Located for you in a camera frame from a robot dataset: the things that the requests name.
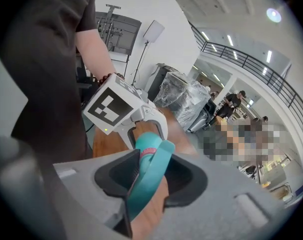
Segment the teal handle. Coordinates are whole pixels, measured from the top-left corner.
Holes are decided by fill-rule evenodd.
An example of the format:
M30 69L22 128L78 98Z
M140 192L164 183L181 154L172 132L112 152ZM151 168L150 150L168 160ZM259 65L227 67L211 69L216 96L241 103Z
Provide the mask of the teal handle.
M157 149L155 154L147 154L139 161L139 175L127 198L129 220L132 221L152 199L158 189L167 166L175 151L175 145L162 140L157 134L146 132L136 141L136 149Z

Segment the desk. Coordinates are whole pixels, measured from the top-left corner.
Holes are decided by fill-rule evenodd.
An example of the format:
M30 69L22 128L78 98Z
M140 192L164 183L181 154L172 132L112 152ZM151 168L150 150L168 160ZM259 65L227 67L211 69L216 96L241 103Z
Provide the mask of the desk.
M168 140L175 144L176 153L198 155L194 146L190 143L186 133L168 108L160 108L167 120ZM151 122L138 122L133 131L135 139L142 133L158 133L157 127ZM96 128L93 141L93 157L102 157L113 153L128 150L127 146L117 132L106 135ZM166 178L162 181L150 202L141 213L131 222L134 240L145 239L157 226L163 216L164 199L169 195Z

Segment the plastic wrap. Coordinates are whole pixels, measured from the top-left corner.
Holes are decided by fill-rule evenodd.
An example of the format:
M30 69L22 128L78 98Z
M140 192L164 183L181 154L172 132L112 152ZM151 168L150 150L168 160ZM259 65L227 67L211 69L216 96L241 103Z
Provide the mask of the plastic wrap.
M158 107L169 108L186 131L210 98L198 81L179 72L168 72L153 102Z

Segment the ceiling light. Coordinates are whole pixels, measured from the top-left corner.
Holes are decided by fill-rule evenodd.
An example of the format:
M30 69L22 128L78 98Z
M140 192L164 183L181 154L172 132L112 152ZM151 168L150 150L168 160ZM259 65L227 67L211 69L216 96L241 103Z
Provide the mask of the ceiling light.
M228 40L229 40L230 45L231 45L231 46L234 46L234 45L233 45L233 41L232 41L231 36L230 36L230 35L227 35L227 38L228 38Z
M267 63L269 63L269 62L271 62L271 57L272 57L272 51L271 50L269 50L268 51L268 54L267 54Z
M211 45L211 46L212 46L212 48L215 50L215 52L217 53L217 50L216 50L215 46L213 46L213 45Z
M281 14L273 9L273 8L269 8L267 11L266 11L266 14L267 14L267 17L272 21L272 22L275 22L275 23L279 23L281 22L282 20L282 16Z
M202 31L201 32L203 34L203 36L206 38L207 41L209 41L210 39L208 38L208 36Z
M213 76L220 82L220 79L217 77L217 75L213 74Z

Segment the light stand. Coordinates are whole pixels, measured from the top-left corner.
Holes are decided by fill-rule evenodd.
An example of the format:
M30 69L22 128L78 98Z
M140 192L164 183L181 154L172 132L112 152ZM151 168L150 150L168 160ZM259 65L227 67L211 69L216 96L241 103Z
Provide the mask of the light stand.
M148 44L149 44L149 41L147 40L147 41L145 42L145 47L144 47L144 49L143 49L143 51L142 51L142 54L141 54L141 56L140 56L140 60L139 60L139 62L138 62L138 65L137 65L137 68L136 68L136 72L135 72L135 75L134 75L134 77L133 77L131 86L134 86L134 82L135 82L135 79L136 79L136 75L137 75L137 72L138 72L138 68L140 67L141 60L142 60L142 58L143 58L145 49L146 49L146 47L147 47Z

